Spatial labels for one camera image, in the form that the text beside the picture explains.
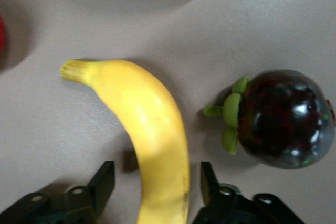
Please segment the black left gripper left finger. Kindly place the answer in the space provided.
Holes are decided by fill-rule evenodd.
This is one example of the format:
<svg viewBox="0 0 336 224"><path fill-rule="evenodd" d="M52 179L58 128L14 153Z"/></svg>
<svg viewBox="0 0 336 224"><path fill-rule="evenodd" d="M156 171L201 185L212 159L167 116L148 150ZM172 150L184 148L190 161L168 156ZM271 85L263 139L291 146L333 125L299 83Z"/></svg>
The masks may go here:
<svg viewBox="0 0 336 224"><path fill-rule="evenodd" d="M97 223L115 187L113 161L105 161L90 182L61 195L36 191L1 213L1 223Z"/></svg>

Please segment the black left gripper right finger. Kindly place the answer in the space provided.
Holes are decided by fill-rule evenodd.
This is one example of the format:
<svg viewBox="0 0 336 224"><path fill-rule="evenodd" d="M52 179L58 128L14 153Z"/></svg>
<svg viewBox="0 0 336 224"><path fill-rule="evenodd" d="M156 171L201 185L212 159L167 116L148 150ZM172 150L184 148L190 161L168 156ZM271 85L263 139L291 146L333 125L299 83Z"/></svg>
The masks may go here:
<svg viewBox="0 0 336 224"><path fill-rule="evenodd" d="M193 223L250 224L304 222L277 196L261 193L251 200L238 187L219 183L210 162L201 162L200 187L204 206Z"/></svg>

